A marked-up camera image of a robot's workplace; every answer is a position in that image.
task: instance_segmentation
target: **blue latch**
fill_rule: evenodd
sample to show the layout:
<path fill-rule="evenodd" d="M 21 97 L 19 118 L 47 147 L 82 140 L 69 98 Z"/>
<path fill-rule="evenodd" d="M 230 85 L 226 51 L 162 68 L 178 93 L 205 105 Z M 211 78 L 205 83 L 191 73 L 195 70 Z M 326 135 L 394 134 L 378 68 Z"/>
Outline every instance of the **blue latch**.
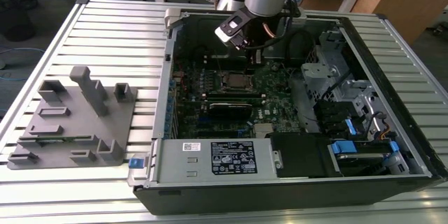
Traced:
<path fill-rule="evenodd" d="M 353 124 L 351 119 L 346 119 L 346 123 L 347 123 L 349 129 L 350 129 L 350 133 L 351 133 L 353 135 L 357 135 L 357 129 L 355 129 L 355 127 L 354 127 L 354 124 Z"/>
<path fill-rule="evenodd" d="M 354 141 L 337 141 L 331 144 L 331 148 L 335 154 L 358 153 Z"/>
<path fill-rule="evenodd" d="M 130 160 L 130 169 L 143 169 L 146 167 L 146 160 L 142 158 L 133 158 Z"/>
<path fill-rule="evenodd" d="M 391 145 L 391 148 L 393 148 L 394 152 L 398 152 L 401 150 L 398 142 L 391 141 L 390 145 Z"/>

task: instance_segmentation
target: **aluminum extrusion table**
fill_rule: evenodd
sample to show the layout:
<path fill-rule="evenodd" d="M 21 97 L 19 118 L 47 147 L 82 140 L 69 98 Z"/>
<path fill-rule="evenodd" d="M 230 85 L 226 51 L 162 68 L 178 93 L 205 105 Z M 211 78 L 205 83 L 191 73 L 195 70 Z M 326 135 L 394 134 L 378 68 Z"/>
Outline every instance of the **aluminum extrusion table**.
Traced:
<path fill-rule="evenodd" d="M 207 5 L 91 0 L 73 9 L 0 123 L 0 223 L 446 223 L 448 183 L 401 194 L 370 206 L 158 217 L 147 211 L 127 185 L 127 164 L 41 170 L 7 168 L 9 155 L 39 104 L 39 84 L 58 79 L 70 85 L 74 65 L 90 66 L 93 78 L 101 79 L 105 86 L 127 82 L 139 87 L 127 159 L 135 153 L 150 151 L 166 45 L 163 17 L 170 7 L 210 8 Z M 346 16 L 448 165 L 446 91 L 389 21 L 375 15 Z"/>

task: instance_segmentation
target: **warning label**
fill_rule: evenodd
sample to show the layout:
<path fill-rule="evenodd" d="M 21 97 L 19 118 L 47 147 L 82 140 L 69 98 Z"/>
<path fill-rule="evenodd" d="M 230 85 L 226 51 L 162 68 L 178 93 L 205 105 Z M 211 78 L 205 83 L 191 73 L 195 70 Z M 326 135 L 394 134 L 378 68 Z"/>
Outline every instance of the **warning label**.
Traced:
<path fill-rule="evenodd" d="M 215 175 L 258 173 L 254 142 L 213 142 Z"/>

